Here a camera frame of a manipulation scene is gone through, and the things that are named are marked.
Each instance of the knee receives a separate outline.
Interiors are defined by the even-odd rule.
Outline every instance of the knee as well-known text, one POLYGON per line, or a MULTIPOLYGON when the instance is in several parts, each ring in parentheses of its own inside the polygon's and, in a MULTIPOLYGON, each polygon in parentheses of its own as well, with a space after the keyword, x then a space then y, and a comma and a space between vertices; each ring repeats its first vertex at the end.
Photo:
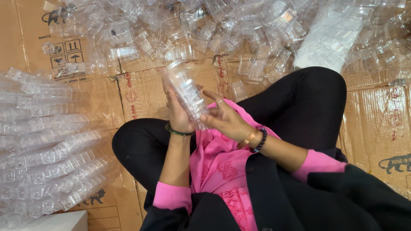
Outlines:
POLYGON ((310 85, 346 94, 345 80, 338 72, 325 67, 307 67, 302 70, 305 72, 306 81, 310 85))
POLYGON ((113 149, 114 155, 121 159, 123 154, 125 154, 125 149, 130 146, 131 143, 135 143, 136 139, 136 132, 141 132, 145 130, 151 120, 151 118, 142 118, 131 120, 125 124, 123 124, 117 132, 113 136, 113 140, 111 141, 111 147, 113 149))

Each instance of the hand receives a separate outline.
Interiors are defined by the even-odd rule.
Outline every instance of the hand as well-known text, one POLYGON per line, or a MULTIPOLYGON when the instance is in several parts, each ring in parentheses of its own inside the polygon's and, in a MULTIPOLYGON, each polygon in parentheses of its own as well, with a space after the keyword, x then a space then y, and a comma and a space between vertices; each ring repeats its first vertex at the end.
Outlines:
POLYGON ((167 95, 166 105, 170 109, 171 128, 178 132, 190 133, 195 130, 194 124, 190 121, 187 112, 178 102, 174 90, 169 85, 164 85, 164 93, 167 95))
POLYGON ((200 117, 200 120, 209 128, 217 129, 237 143, 243 142, 255 130, 220 95, 208 90, 203 91, 203 94, 217 104, 217 107, 209 108, 210 115, 200 117))

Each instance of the umbrella symbol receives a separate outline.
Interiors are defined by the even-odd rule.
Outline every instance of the umbrella symbol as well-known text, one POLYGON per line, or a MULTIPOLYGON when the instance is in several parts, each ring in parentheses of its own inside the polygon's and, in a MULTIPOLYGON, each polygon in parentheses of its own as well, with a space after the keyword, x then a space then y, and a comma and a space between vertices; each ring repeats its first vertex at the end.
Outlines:
POLYGON ((54 59, 54 61, 55 61, 58 65, 60 65, 61 60, 63 60, 63 58, 56 58, 56 59, 54 59))
POLYGON ((74 62, 77 62, 77 58, 79 58, 80 56, 78 56, 78 55, 73 55, 71 58, 73 58, 74 59, 74 62))

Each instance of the green bangle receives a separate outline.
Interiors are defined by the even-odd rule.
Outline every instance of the green bangle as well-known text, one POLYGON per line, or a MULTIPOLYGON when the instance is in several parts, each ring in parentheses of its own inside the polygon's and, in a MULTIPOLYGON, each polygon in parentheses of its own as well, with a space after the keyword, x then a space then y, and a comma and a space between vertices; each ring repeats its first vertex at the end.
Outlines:
POLYGON ((171 128, 170 122, 168 122, 168 123, 166 124, 166 129, 167 129, 167 131, 169 131, 169 132, 171 132, 171 133, 173 133, 173 134, 179 135, 179 136, 192 136, 192 135, 194 135, 194 134, 196 133, 195 130, 194 130, 193 132, 190 132, 190 133, 178 132, 178 131, 176 131, 176 130, 173 130, 173 129, 171 128))

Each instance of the pink sleeve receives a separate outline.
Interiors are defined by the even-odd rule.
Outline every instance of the pink sleeve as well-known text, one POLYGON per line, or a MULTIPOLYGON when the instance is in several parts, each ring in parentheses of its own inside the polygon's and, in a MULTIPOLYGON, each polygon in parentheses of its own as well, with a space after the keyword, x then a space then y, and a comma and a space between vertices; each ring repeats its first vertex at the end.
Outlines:
POLYGON ((160 209, 176 209, 185 207, 191 214, 191 189, 157 182, 153 205, 160 209))
POLYGON ((346 163, 339 162, 322 152, 308 150, 308 155, 304 163, 292 175, 296 179, 307 183, 309 173, 343 173, 346 165, 346 163))

